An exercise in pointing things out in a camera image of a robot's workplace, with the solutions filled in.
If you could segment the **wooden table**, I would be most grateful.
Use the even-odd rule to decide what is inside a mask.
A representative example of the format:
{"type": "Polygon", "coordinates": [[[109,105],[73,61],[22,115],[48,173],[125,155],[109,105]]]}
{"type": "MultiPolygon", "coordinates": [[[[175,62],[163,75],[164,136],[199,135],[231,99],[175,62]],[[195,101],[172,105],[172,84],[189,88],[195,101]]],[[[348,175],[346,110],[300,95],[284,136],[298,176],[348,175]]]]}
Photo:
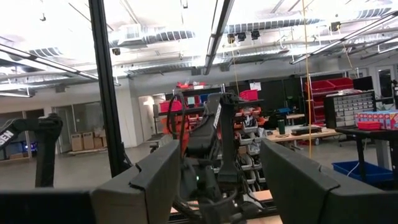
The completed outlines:
{"type": "Polygon", "coordinates": [[[285,134],[280,134],[277,130],[273,131],[272,135],[268,135],[266,138],[273,142],[287,142],[287,141],[298,141],[298,140],[309,140],[327,138],[332,136],[339,136],[340,133],[334,129],[323,128],[321,132],[293,135],[290,131],[286,131],[285,134]]]}

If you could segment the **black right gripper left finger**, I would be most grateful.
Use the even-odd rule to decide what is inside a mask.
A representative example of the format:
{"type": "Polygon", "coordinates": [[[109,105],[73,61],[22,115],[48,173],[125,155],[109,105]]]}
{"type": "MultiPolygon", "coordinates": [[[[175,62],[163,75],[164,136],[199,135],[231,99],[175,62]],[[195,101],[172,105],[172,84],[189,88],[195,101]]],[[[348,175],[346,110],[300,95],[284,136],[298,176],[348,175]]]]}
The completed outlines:
{"type": "Polygon", "coordinates": [[[0,224],[166,224],[180,183],[177,140],[92,189],[0,191],[0,224]]]}

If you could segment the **flat black case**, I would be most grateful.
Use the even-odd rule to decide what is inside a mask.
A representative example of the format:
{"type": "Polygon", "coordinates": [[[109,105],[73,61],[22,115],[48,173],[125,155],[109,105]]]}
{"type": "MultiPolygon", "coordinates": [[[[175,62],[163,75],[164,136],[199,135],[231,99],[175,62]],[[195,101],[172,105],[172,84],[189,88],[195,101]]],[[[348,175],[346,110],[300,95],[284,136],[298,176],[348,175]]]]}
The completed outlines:
{"type": "Polygon", "coordinates": [[[300,136],[300,135],[310,134],[310,133],[320,133],[321,131],[322,131],[322,128],[319,126],[303,126],[303,127],[292,129],[291,135],[300,136]]]}

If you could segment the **black work table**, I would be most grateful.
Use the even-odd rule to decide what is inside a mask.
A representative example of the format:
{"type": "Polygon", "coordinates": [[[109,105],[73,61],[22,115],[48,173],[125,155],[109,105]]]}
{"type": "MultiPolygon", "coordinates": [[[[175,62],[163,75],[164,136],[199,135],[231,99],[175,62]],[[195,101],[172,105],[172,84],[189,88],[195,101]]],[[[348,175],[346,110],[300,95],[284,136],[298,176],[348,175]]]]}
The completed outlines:
{"type": "Polygon", "coordinates": [[[380,184],[394,184],[394,187],[398,189],[398,131],[395,130],[360,130],[358,128],[336,128],[336,132],[353,135],[356,140],[356,148],[358,153],[358,161],[359,161],[359,170],[362,176],[363,181],[366,183],[365,179],[365,168],[364,168],[364,144],[362,142],[363,139],[373,139],[373,140],[383,140],[388,141],[390,145],[390,156],[391,156],[391,166],[394,180],[381,182],[378,184],[371,185],[380,185],[380,184]]]}

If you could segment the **small parts drawer cabinet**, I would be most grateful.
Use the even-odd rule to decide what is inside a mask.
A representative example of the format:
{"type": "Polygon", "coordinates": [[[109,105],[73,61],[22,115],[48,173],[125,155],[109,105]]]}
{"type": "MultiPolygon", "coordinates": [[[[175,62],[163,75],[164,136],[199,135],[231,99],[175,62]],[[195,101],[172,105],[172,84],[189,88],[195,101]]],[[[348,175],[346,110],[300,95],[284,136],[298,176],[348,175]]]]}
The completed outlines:
{"type": "Polygon", "coordinates": [[[374,91],[327,95],[323,110],[327,128],[355,126],[358,113],[376,111],[374,91]]]}

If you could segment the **blue plastic bin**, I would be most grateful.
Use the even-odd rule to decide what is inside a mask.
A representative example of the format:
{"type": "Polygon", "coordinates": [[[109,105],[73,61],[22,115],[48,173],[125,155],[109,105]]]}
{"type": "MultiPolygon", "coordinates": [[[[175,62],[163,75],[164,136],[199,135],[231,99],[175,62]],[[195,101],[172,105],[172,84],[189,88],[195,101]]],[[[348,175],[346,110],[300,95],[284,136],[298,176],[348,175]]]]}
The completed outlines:
{"type": "MultiPolygon", "coordinates": [[[[363,181],[359,161],[346,161],[332,163],[333,170],[356,180],[363,181]]],[[[365,179],[368,184],[378,184],[381,182],[394,180],[393,173],[389,169],[365,162],[365,179]]]]}

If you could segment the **red storage bin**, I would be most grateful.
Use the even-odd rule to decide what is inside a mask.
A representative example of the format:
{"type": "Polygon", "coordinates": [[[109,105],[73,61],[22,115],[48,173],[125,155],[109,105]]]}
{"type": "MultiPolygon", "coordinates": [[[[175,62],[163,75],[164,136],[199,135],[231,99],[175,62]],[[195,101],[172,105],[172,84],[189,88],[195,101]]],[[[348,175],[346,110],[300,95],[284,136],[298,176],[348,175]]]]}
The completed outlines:
{"type": "Polygon", "coordinates": [[[160,112],[161,113],[166,113],[169,110],[171,111],[180,111],[182,109],[182,104],[179,101],[173,101],[172,105],[170,105],[170,101],[163,101],[159,104],[160,106],[160,112]]]}
{"type": "Polygon", "coordinates": [[[239,97],[246,101],[257,101],[258,93],[257,90],[244,90],[239,93],[239,97]]]}

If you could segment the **red tray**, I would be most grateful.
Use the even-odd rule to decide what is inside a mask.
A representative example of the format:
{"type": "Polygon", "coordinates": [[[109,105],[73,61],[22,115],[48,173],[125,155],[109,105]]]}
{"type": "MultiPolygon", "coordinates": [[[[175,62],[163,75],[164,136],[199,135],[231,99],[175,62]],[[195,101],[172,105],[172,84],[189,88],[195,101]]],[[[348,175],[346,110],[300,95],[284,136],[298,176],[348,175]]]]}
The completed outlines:
{"type": "Polygon", "coordinates": [[[359,121],[358,129],[367,131],[380,130],[381,123],[378,121],[359,121]]]}

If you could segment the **rack with red bins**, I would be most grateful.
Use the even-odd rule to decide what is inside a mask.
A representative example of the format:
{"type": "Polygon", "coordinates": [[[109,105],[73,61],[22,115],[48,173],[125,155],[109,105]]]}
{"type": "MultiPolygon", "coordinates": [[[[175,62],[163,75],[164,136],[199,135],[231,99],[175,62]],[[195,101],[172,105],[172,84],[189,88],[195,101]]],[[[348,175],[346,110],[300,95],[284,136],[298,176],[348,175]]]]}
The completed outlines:
{"type": "Polygon", "coordinates": [[[306,101],[305,112],[311,123],[325,122],[323,100],[327,95],[338,93],[340,90],[353,89],[353,80],[350,78],[333,78],[306,82],[303,86],[303,96],[306,101]]]}

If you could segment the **black frame post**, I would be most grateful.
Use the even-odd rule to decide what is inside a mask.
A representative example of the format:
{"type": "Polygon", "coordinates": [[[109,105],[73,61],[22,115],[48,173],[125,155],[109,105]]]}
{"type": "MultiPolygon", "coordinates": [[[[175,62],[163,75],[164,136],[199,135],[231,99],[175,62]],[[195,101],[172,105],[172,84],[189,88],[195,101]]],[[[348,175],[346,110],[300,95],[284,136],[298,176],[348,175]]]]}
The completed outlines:
{"type": "Polygon", "coordinates": [[[131,167],[121,139],[103,0],[88,0],[111,176],[131,167]]]}

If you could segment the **colourful printed boxes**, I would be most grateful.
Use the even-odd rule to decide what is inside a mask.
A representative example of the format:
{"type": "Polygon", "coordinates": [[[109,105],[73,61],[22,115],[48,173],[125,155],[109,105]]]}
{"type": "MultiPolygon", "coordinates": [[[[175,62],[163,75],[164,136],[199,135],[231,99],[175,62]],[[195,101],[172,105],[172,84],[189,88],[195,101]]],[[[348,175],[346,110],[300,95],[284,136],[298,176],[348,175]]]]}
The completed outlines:
{"type": "Polygon", "coordinates": [[[354,118],[357,127],[359,121],[378,121],[381,129],[398,130],[398,110],[359,112],[354,118]]]}

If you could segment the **black monitor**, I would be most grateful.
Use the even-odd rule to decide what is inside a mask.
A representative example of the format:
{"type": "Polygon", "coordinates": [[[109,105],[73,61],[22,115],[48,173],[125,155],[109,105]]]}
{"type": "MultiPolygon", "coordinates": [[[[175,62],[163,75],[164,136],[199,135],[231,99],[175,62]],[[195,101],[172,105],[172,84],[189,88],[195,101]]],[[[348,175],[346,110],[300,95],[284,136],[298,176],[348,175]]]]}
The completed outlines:
{"type": "Polygon", "coordinates": [[[372,77],[361,77],[353,79],[353,87],[355,90],[368,91],[373,90],[372,77]]]}

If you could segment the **long ceiling light bar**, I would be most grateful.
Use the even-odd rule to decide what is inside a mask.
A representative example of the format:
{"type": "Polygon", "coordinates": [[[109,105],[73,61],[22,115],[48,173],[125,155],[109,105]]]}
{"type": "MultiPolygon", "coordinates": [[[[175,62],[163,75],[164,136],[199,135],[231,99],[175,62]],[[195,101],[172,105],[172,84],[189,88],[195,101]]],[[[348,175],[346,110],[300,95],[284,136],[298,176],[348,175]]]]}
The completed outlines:
{"type": "Polygon", "coordinates": [[[205,55],[203,75],[208,75],[210,73],[233,5],[234,0],[216,0],[211,24],[211,33],[208,39],[208,46],[205,55]]]}
{"type": "Polygon", "coordinates": [[[30,60],[33,61],[35,63],[40,63],[42,65],[46,65],[52,68],[55,68],[57,70],[61,70],[63,72],[67,72],[67,73],[72,73],[84,78],[89,78],[92,80],[97,80],[97,81],[105,81],[106,77],[102,77],[101,74],[99,73],[98,75],[94,75],[92,73],[88,73],[88,72],[84,72],[82,70],[77,70],[75,68],[69,67],[67,65],[64,65],[62,63],[58,63],[55,61],[51,61],[49,59],[40,57],[40,56],[36,56],[34,54],[30,54],[28,52],[19,50],[19,49],[15,49],[13,47],[4,45],[4,44],[0,44],[0,52],[4,52],[6,54],[10,54],[16,57],[20,57],[26,60],[30,60]]]}
{"type": "Polygon", "coordinates": [[[373,23],[371,23],[369,25],[366,25],[366,26],[364,26],[364,27],[362,27],[362,28],[360,28],[360,29],[358,29],[358,30],[346,35],[346,36],[343,36],[342,38],[340,38],[338,40],[333,41],[332,43],[330,43],[330,44],[328,44],[326,46],[323,46],[323,47],[321,47],[319,49],[314,50],[313,52],[310,52],[310,53],[305,54],[304,56],[301,56],[297,60],[292,60],[289,63],[291,65],[295,65],[296,63],[299,63],[299,62],[301,62],[303,60],[306,60],[309,57],[312,57],[314,55],[320,54],[320,53],[324,52],[325,50],[328,50],[328,49],[330,49],[330,48],[332,48],[334,46],[342,44],[346,40],[353,39],[353,38],[355,38],[355,37],[357,37],[357,36],[359,36],[361,34],[364,34],[367,31],[373,30],[373,29],[381,26],[382,24],[384,24],[386,22],[390,22],[390,21],[392,21],[394,19],[398,19],[398,11],[393,11],[392,13],[382,17],[381,19],[377,20],[376,22],[373,22],[373,23]]]}

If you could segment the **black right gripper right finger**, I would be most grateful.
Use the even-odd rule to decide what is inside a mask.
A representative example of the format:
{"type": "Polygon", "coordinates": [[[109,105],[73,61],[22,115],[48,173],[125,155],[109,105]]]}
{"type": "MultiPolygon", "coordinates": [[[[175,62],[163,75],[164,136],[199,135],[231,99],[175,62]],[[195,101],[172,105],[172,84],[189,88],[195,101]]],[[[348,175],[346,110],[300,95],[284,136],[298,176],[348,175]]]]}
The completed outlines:
{"type": "Polygon", "coordinates": [[[398,224],[398,191],[386,191],[261,142],[266,184],[284,224],[398,224]]]}

